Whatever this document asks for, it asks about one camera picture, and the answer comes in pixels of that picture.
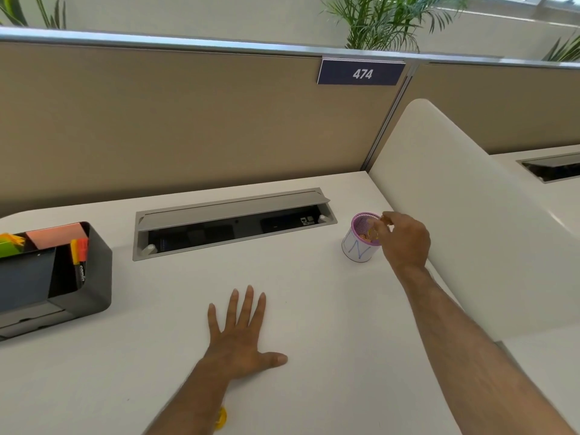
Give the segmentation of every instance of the pen holder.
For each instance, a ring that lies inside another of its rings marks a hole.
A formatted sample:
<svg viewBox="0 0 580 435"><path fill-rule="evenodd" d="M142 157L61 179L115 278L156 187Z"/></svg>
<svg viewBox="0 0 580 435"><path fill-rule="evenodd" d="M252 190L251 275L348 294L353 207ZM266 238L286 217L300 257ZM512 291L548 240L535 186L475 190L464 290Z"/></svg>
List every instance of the pen holder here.
<svg viewBox="0 0 580 435"><path fill-rule="evenodd" d="M85 281L78 287L68 244L0 258L0 340L99 313L111 305L112 251L87 222ZM28 239L26 233L17 234Z"/></svg>
<svg viewBox="0 0 580 435"><path fill-rule="evenodd" d="M360 236L361 234L366 235L371 228L367 221L369 218L378 220L381 217L371 212L357 213L350 223L349 231L342 240L342 251L349 259L357 263L368 261L381 248L379 240L368 241Z"/></svg>

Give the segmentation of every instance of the sign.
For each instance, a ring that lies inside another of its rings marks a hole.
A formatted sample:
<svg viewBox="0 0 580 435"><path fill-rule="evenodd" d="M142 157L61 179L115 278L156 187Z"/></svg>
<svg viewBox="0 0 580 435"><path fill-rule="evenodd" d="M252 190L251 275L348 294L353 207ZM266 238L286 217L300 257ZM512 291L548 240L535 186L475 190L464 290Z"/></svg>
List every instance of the sign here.
<svg viewBox="0 0 580 435"><path fill-rule="evenodd" d="M405 63L401 61L357 61L323 59L318 84L397 85Z"/></svg>

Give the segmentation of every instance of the brown fabric panel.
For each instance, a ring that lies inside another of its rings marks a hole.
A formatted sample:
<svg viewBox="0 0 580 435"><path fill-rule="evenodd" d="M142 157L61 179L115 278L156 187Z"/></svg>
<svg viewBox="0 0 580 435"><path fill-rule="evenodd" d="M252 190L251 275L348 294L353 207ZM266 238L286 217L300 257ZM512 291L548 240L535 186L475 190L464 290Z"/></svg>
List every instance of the brown fabric panel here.
<svg viewBox="0 0 580 435"><path fill-rule="evenodd" d="M356 171L398 89L318 86L308 57L3 43L0 60L0 215Z"/></svg>
<svg viewBox="0 0 580 435"><path fill-rule="evenodd" d="M577 144L580 70L421 65L368 169L407 105L428 99L490 154Z"/></svg>

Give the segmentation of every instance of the wall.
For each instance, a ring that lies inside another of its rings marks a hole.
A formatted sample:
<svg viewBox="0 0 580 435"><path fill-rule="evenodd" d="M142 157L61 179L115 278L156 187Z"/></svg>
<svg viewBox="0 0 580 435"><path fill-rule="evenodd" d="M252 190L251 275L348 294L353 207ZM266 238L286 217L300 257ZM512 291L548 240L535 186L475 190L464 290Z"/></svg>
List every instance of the wall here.
<svg viewBox="0 0 580 435"><path fill-rule="evenodd" d="M34 0L21 0L41 25ZM54 0L45 0L53 6ZM67 0L70 29L342 47L348 27L321 0ZM575 27L464 12L443 32L417 33L423 53L540 59Z"/></svg>

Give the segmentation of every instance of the highlighter pen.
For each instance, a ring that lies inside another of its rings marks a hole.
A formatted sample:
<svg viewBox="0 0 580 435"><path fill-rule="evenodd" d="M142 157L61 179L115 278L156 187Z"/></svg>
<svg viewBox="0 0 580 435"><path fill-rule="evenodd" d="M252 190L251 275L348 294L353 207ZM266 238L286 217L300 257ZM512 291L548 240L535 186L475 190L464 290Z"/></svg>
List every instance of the highlighter pen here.
<svg viewBox="0 0 580 435"><path fill-rule="evenodd" d="M78 290L82 285L81 266L79 265L79 260L78 260L78 240L71 241L71 256L72 256L72 264L74 265L76 289Z"/></svg>
<svg viewBox="0 0 580 435"><path fill-rule="evenodd" d="M76 241L76 248L78 249L79 267L81 270L81 285L85 283L86 278L86 255L89 250L89 239L79 238Z"/></svg>

